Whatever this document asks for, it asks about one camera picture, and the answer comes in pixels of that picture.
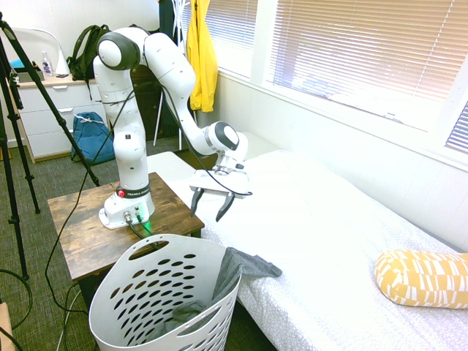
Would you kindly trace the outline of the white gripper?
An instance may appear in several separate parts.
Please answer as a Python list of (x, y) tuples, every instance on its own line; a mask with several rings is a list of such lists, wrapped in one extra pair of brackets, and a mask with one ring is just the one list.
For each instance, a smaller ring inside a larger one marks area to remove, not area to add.
[(224, 204), (216, 215), (216, 222), (230, 209), (236, 195), (245, 197), (251, 194), (249, 177), (243, 162), (226, 155), (220, 155), (211, 170), (196, 170), (189, 179), (189, 186), (194, 190), (190, 207), (191, 217), (195, 215), (198, 202), (205, 190), (225, 194), (232, 192), (226, 195)]

